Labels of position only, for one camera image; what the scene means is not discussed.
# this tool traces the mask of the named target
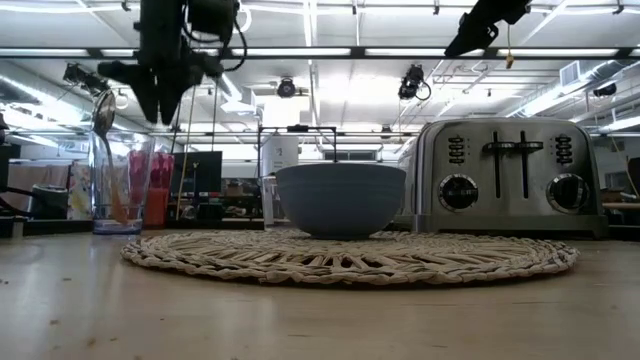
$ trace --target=round wicker mat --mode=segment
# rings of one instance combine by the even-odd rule
[[[553,274],[576,262],[561,242],[381,232],[363,241],[298,232],[216,231],[143,238],[122,256],[140,266],[261,283],[466,283]]]

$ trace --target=gray bowl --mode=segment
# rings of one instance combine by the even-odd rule
[[[405,172],[372,164],[313,164],[276,173],[287,218],[320,239],[366,239],[400,207]]]

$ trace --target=clear plastic cup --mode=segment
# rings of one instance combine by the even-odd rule
[[[104,141],[90,136],[91,205],[93,233],[98,235],[137,235],[142,231],[144,206],[149,187],[155,138],[133,133],[107,134],[113,158],[112,183]],[[126,222],[114,216],[112,186],[120,197]]]
[[[265,176],[262,178],[262,217],[264,218],[264,229],[271,230],[294,230],[296,227],[287,219],[280,204],[278,194],[278,183],[275,176]]]

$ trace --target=toaster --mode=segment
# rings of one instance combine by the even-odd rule
[[[400,227],[607,233],[591,138],[569,121],[435,122],[399,167],[407,172]]]

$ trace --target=desk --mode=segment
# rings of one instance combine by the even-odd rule
[[[454,289],[265,287],[133,266],[91,235],[0,242],[7,360],[640,358],[640,244],[573,272]]]

